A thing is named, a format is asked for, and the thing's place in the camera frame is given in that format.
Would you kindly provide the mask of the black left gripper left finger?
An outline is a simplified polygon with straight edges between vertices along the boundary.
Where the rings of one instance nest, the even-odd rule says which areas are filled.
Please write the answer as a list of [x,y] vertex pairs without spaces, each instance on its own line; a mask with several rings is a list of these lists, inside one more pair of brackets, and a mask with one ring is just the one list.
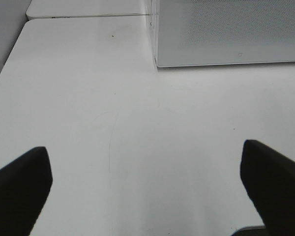
[[34,147],[0,169],[0,236],[30,235],[52,183],[45,147]]

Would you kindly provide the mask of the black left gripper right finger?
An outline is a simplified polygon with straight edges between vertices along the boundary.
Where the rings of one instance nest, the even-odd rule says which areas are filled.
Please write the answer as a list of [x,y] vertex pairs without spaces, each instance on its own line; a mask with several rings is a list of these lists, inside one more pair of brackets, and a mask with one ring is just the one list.
[[295,162],[257,140],[246,140],[240,178],[268,234],[295,236]]

